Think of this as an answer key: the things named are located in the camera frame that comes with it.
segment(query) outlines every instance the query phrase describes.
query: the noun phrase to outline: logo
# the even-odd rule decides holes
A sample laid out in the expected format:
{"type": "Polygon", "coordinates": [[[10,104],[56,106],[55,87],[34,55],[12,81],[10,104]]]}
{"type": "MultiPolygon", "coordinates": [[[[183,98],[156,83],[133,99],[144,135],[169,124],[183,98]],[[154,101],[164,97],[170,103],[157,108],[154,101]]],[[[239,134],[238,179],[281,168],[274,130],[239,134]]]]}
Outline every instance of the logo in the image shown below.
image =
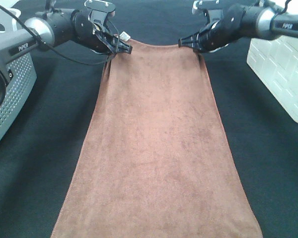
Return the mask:
{"type": "Polygon", "coordinates": [[[19,52],[21,52],[21,51],[23,51],[23,50],[25,50],[26,48],[28,48],[29,47],[29,43],[25,43],[24,45],[22,45],[22,46],[19,46],[19,52]]]}
{"type": "Polygon", "coordinates": [[[293,28],[293,25],[290,24],[290,23],[284,23],[284,24],[283,24],[283,28],[284,28],[284,29],[290,29],[290,30],[291,30],[291,29],[293,28]]]}

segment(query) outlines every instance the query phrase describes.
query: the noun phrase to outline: white plastic container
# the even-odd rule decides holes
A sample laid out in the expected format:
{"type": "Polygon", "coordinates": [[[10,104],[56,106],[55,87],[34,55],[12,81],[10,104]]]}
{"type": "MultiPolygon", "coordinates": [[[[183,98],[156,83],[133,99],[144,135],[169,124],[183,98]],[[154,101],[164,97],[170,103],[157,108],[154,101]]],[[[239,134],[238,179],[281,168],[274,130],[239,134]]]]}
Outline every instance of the white plastic container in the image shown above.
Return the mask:
{"type": "MultiPolygon", "coordinates": [[[[275,2],[282,7],[285,3],[275,2]]],[[[298,0],[289,3],[288,12],[298,14],[298,0]]],[[[287,36],[273,41],[252,39],[247,63],[298,123],[298,39],[287,36]]]]}

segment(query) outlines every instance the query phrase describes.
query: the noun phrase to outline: black table surface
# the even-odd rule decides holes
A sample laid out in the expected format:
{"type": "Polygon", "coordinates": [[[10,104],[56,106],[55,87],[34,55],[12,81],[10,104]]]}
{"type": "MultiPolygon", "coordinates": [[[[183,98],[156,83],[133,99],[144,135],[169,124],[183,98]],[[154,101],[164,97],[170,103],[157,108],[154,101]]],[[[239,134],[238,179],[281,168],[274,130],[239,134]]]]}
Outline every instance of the black table surface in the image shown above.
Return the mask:
{"type": "MultiPolygon", "coordinates": [[[[206,22],[192,0],[113,0],[120,31],[153,45],[177,44],[206,22]]],[[[226,0],[224,8],[238,2],[226,0]]],[[[83,9],[84,0],[56,7],[83,9]]],[[[45,0],[14,7],[24,21],[45,0]]],[[[265,238],[298,238],[298,124],[246,63],[249,39],[204,54],[217,106],[242,185],[265,238]]],[[[73,42],[58,50],[102,60],[73,42]]],[[[48,238],[69,188],[97,100],[102,65],[84,66],[32,52],[37,81],[0,142],[0,238],[48,238]]]]}

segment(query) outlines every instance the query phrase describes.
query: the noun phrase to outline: brown towel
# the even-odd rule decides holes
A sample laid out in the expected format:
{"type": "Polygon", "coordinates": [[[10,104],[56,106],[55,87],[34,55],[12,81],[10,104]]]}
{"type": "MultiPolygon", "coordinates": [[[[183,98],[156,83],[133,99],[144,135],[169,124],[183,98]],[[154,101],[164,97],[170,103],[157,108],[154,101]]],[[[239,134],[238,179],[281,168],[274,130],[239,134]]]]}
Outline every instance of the brown towel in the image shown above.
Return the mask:
{"type": "Polygon", "coordinates": [[[262,237],[204,61],[131,44],[104,69],[52,237],[262,237]]]}

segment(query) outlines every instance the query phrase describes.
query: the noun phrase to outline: perforated grille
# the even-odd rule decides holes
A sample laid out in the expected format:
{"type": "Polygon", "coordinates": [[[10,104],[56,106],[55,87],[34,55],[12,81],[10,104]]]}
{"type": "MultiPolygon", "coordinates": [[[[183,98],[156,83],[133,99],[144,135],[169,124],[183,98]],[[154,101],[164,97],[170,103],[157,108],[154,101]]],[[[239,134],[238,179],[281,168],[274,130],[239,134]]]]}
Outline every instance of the perforated grille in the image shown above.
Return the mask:
{"type": "Polygon", "coordinates": [[[13,113],[23,96],[28,96],[28,94],[24,95],[24,92],[32,79],[33,63],[30,54],[8,64],[7,69],[12,70],[14,77],[6,89],[4,102],[0,106],[0,127],[5,124],[5,121],[13,113]]]}

